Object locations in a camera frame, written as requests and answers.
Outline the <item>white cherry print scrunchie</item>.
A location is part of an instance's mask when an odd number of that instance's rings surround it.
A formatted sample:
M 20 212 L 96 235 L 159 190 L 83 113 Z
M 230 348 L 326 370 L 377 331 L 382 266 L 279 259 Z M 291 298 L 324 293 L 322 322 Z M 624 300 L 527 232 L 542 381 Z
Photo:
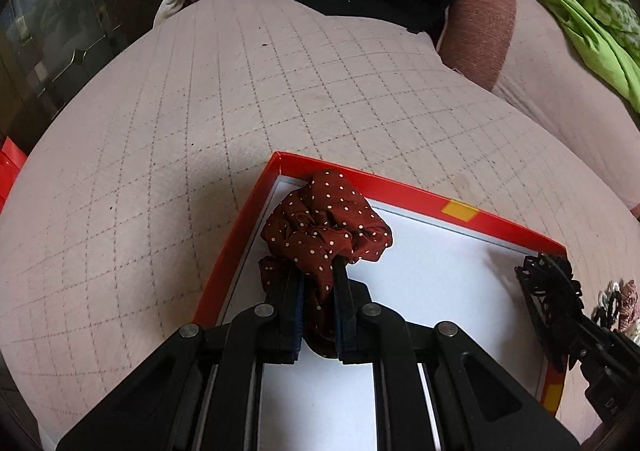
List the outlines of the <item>white cherry print scrunchie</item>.
M 612 330 L 620 316 L 621 301 L 620 283 L 611 281 L 606 289 L 598 293 L 597 305 L 592 311 L 591 320 L 605 330 Z

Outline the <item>red plaid scrunchie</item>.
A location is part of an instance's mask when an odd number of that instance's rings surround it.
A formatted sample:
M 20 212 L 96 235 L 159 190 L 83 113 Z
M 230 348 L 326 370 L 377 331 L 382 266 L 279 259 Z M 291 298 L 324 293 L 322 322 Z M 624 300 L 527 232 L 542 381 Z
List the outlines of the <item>red plaid scrunchie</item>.
M 639 293 L 634 280 L 626 282 L 620 289 L 620 314 L 618 330 L 627 331 L 639 319 Z

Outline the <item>dark red polka dot scrunchie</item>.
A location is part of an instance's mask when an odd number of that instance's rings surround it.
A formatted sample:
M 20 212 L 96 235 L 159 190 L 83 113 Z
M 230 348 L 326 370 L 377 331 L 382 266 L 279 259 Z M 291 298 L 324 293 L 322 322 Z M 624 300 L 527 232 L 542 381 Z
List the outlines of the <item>dark red polka dot scrunchie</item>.
M 277 291 L 294 267 L 311 280 L 317 303 L 334 286 L 333 264 L 375 263 L 393 245 L 392 229 L 339 170 L 314 173 L 276 206 L 260 233 L 269 255 L 259 260 L 265 293 Z

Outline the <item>black claw hair clip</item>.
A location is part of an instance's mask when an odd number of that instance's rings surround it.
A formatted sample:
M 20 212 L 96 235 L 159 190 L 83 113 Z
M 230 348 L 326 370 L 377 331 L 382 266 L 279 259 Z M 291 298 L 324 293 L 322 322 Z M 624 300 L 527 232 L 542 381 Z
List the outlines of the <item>black claw hair clip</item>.
M 582 315 L 582 285 L 566 257 L 538 253 L 514 268 L 538 341 L 555 371 L 564 372 Z

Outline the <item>pink quilted bed cover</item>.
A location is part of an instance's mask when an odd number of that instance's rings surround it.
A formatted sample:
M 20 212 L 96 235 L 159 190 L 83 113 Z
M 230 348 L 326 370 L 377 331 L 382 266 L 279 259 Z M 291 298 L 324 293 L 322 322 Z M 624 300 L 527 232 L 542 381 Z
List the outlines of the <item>pink quilted bed cover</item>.
M 81 89 L 1 213 L 1 351 L 60 439 L 188 321 L 271 154 L 469 203 L 567 247 L 585 297 L 639 275 L 639 225 L 431 39 L 292 0 L 201 0 Z

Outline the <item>red bag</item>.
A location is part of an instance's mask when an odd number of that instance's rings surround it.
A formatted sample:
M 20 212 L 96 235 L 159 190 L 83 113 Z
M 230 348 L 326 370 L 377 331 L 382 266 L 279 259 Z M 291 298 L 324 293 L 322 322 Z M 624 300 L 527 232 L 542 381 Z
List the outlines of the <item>red bag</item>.
M 0 150 L 0 210 L 14 185 L 17 175 L 27 160 L 26 154 L 11 138 L 4 138 Z

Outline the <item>pink quilted pillow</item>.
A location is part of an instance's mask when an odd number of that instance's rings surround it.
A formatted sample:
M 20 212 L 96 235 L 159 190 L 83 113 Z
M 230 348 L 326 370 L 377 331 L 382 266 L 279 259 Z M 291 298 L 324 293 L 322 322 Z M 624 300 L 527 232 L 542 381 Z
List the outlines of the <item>pink quilted pillow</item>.
M 566 145 L 637 214 L 639 116 L 536 0 L 454 0 L 437 51 Z

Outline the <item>green cloth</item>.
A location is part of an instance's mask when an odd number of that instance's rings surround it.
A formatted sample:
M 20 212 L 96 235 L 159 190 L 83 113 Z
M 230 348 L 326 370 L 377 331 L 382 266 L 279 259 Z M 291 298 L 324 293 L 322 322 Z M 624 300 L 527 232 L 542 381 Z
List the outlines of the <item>green cloth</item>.
M 639 109 L 639 15 L 629 0 L 538 0 L 586 67 Z

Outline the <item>wooden glass door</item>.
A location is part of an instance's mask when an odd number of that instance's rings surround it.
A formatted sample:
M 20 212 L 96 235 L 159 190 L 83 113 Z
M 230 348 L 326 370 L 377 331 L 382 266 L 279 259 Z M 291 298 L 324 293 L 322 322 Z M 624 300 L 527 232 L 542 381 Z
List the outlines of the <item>wooden glass door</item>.
M 1 0 L 1 137 L 32 151 L 88 81 L 151 29 L 161 0 Z

